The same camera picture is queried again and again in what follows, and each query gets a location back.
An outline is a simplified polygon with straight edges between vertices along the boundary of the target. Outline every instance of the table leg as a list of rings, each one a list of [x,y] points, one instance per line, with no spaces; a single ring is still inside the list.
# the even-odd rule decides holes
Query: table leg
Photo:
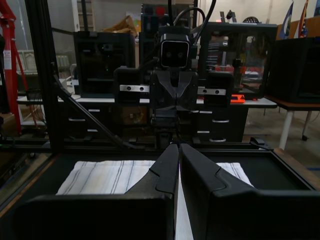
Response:
[[[281,138],[280,138],[280,145],[279,145],[280,149],[285,150],[287,138],[289,135],[289,129],[290,129],[290,125],[291,125],[291,121],[292,121],[293,116],[294,116],[293,111],[286,112],[284,126],[283,126],[283,130],[282,130]]]
[[[308,114],[306,115],[304,128],[303,128],[303,132],[302,132],[302,140],[303,141],[307,141],[308,140],[307,132],[308,132],[308,127],[309,127],[309,123],[310,123],[311,114],[312,114],[312,111],[308,111]]]

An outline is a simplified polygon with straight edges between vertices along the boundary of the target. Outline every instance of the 3d printer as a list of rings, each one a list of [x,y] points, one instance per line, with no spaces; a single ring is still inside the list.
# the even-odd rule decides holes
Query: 3d printer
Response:
[[[233,94],[262,98],[276,35],[274,24],[209,22],[201,34],[199,78],[211,71],[230,73]]]

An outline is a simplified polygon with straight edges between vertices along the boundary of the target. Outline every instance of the floor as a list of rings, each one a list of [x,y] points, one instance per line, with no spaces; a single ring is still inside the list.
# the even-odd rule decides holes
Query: floor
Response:
[[[248,142],[250,137],[262,138],[272,148],[278,148],[287,111],[276,109],[249,109],[243,141]],[[314,111],[313,121],[319,112]],[[285,151],[299,161],[306,168],[320,169],[320,115],[309,124],[307,141],[302,140],[307,112],[296,111],[291,123]],[[320,171],[312,171],[320,178]]]

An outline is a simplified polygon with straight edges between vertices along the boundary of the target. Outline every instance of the flag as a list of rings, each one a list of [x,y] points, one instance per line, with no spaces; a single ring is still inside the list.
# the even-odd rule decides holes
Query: flag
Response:
[[[308,3],[309,3],[309,0],[306,0],[306,2],[304,4],[303,11],[302,11],[302,14],[301,14],[299,26],[297,28],[298,38],[305,38],[308,35],[308,29],[307,29],[307,26],[306,26]]]
[[[294,3],[292,2],[291,6],[289,7],[288,12],[284,18],[281,31],[279,33],[279,37],[281,39],[287,39],[290,33],[290,26],[291,26],[291,17],[292,17],[292,10],[294,8]]]

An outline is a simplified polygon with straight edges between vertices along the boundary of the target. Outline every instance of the drawer handle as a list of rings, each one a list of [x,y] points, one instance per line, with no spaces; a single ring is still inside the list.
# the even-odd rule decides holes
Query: drawer handle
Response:
[[[100,113],[100,109],[89,109],[88,111],[91,113]]]
[[[74,119],[74,118],[71,118],[69,117],[68,119],[70,122],[85,122],[86,120],[85,119]]]
[[[225,141],[227,141],[227,139],[223,138],[223,139],[220,139],[220,140],[213,140],[212,138],[210,138],[209,141],[211,143],[224,143]]]
[[[227,123],[230,122],[230,120],[219,121],[219,120],[214,120],[214,119],[212,119],[212,122],[213,122],[213,123],[216,123],[216,124],[227,124]]]

